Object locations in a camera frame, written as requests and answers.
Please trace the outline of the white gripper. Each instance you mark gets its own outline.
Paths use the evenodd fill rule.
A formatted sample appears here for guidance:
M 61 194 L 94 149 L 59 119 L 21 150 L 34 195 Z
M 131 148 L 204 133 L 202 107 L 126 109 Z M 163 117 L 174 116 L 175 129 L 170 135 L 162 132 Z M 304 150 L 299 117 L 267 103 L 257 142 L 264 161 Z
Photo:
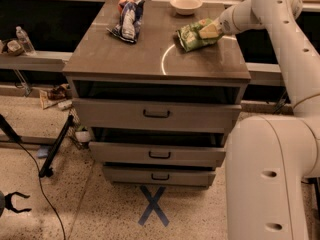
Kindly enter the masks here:
M 199 31 L 202 39 L 218 38 L 225 35 L 236 35 L 248 30 L 260 30 L 263 25 L 258 21 L 250 4 L 237 4 L 223 11 L 218 23 L 212 22 Z

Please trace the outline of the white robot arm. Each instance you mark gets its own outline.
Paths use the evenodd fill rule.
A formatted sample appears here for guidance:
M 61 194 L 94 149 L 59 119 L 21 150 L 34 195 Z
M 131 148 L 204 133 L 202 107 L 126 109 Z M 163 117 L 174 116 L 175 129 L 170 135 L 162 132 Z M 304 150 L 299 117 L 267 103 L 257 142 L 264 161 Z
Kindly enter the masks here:
M 320 55 L 296 23 L 299 0 L 245 0 L 215 21 L 229 35 L 268 32 L 290 116 L 241 120 L 227 140 L 228 240 L 309 240 L 301 181 L 320 174 Z

